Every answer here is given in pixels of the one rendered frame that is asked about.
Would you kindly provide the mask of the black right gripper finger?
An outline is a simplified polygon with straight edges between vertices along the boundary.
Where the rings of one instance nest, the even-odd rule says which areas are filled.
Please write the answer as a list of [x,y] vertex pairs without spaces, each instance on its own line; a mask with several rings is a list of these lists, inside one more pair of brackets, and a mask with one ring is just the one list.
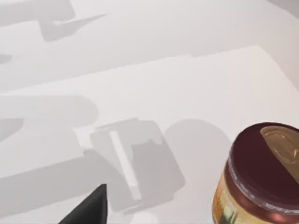
[[101,184],[58,224],[107,224],[107,185]]

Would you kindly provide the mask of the yellow jar with brown lid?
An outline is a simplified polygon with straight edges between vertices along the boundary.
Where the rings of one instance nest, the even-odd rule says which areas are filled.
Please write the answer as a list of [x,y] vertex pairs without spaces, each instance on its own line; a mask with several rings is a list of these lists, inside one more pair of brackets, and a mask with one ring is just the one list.
[[214,224],[299,224],[299,129],[262,122],[235,138],[212,205]]

